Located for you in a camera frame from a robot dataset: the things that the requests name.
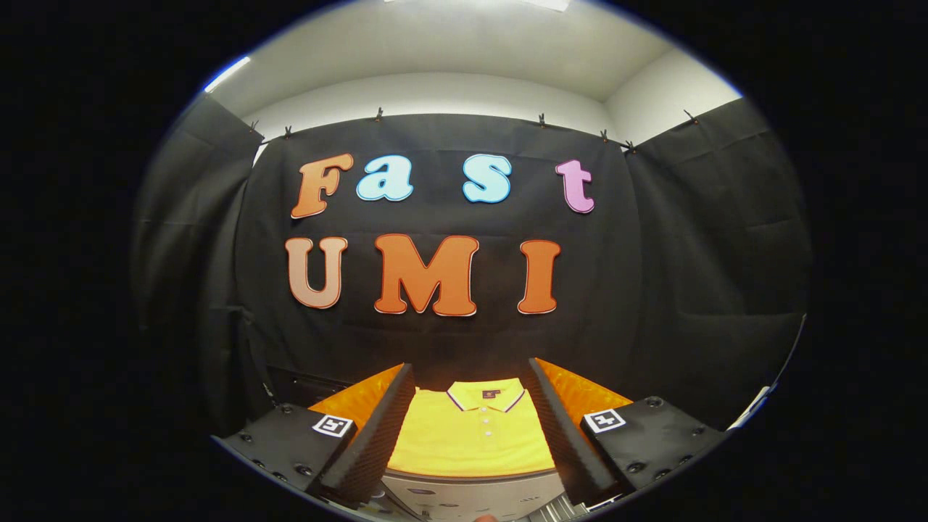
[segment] light blue letter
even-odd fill
[[[409,173],[412,171],[412,162],[405,156],[381,156],[371,160],[364,167],[367,176],[357,182],[357,197],[367,202],[374,202],[380,198],[387,198],[392,202],[402,201],[412,194],[412,185],[409,185]]]
[[[470,202],[499,203],[509,196],[512,165],[502,156],[474,154],[464,162],[464,197]]]

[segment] orange letter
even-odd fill
[[[338,303],[342,295],[342,252],[348,248],[344,238],[325,238],[319,242],[319,250],[326,254],[326,286],[321,291],[309,286],[306,275],[307,256],[313,250],[313,242],[306,238],[293,238],[284,243],[289,254],[288,272],[290,293],[296,300],[312,308],[328,308]]]
[[[526,241],[520,247],[525,254],[525,297],[519,302],[523,314],[547,314],[558,307],[551,296],[551,278],[554,275],[554,258],[561,246],[552,241]]]
[[[342,154],[300,167],[303,183],[300,185],[300,197],[297,199],[296,206],[290,211],[290,217],[299,219],[320,214],[326,210],[326,202],[322,201],[320,192],[325,189],[327,196],[334,194],[335,189],[339,187],[338,169],[348,170],[352,165],[354,165],[354,158],[351,154]]]
[[[384,314],[402,314],[406,301],[400,297],[400,285],[412,307],[422,313],[441,284],[438,301],[432,310],[440,316],[465,317],[477,312],[470,300],[470,259],[480,243],[467,236],[448,236],[438,245],[426,267],[416,245],[406,234],[386,234],[374,241],[383,254],[383,286],[374,309]]]

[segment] black backdrop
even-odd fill
[[[187,394],[205,400],[222,435],[268,407],[265,364],[352,383],[409,362],[419,385],[445,389],[517,375],[529,357],[634,400],[660,395],[725,429],[786,360],[806,310],[811,254],[795,172],[763,117],[740,99],[697,119],[623,152],[508,118],[393,116],[273,139],[250,168],[261,137],[201,97],[166,140],[138,202],[142,338],[178,354]],[[326,210],[293,219],[300,168],[345,152],[355,166]],[[476,153],[509,160],[504,201],[461,193],[460,167]],[[411,160],[412,194],[358,198],[363,165],[389,154]],[[592,173],[585,190],[596,205],[587,214],[568,207],[555,174],[574,159]],[[374,241],[388,233],[408,234],[426,263],[447,236],[477,239],[477,313],[378,313]],[[290,293],[283,245],[329,236],[349,245],[341,297],[306,307]],[[529,240],[561,246],[558,307],[524,316],[519,246]],[[318,248],[309,260],[308,280],[321,288]]]
[[[350,152],[355,167],[341,176],[326,210],[292,219],[300,167]],[[509,160],[509,196],[469,202],[461,165],[473,154]],[[364,165],[387,154],[412,162],[410,196],[367,202],[354,194]],[[579,160],[592,175],[586,196],[595,208],[571,210],[555,166]],[[408,234],[424,263],[447,236],[479,242],[470,268],[474,315],[441,317],[431,306],[416,313],[381,314],[382,259],[374,241]],[[342,295],[328,309],[297,302],[287,281],[284,242],[344,237]],[[557,308],[526,316],[524,241],[554,241]],[[349,382],[395,364],[412,363],[416,382],[447,389],[452,382],[511,378],[525,360],[540,357],[613,387],[638,322],[638,212],[625,160],[615,144],[567,129],[470,115],[424,114],[325,125],[276,139],[249,178],[236,237],[236,276],[242,305],[270,332],[271,365]],[[309,281],[321,288],[323,256],[309,254]]]

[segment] ceiling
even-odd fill
[[[357,0],[300,20],[249,54],[213,96],[238,116],[306,91],[385,74],[465,72],[605,101],[673,48],[610,7],[521,0]]]

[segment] white wall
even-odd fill
[[[699,61],[674,49],[622,84],[606,103],[553,87],[482,74],[420,72],[330,85],[265,107],[242,120],[258,121],[265,139],[325,124],[383,115],[485,114],[538,121],[595,136],[641,143],[741,97]],[[264,147],[258,149],[257,157]]]
[[[553,87],[482,74],[421,72],[393,74],[330,85],[279,101],[242,120],[265,139],[325,124],[395,114],[484,114],[538,121],[599,136],[612,118],[598,101]]]
[[[641,143],[693,116],[741,98],[734,87],[699,61],[673,49],[623,83],[606,100],[609,138]]]

